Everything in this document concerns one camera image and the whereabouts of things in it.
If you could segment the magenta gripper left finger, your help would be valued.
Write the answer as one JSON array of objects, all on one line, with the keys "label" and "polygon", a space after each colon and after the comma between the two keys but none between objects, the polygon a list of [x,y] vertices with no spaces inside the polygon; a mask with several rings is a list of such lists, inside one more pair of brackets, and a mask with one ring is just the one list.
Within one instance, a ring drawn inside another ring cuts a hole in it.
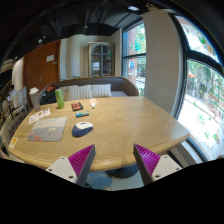
[{"label": "magenta gripper left finger", "polygon": [[95,155],[95,145],[90,145],[69,157],[60,157],[47,171],[84,187]]}]

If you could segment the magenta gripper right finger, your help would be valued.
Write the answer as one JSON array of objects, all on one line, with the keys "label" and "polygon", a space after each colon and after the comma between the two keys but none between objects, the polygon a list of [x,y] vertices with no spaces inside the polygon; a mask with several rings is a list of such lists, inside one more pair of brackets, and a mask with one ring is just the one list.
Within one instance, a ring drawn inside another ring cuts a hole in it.
[{"label": "magenta gripper right finger", "polygon": [[168,155],[159,156],[138,144],[134,145],[133,154],[144,185],[150,184],[182,169],[182,167]]}]

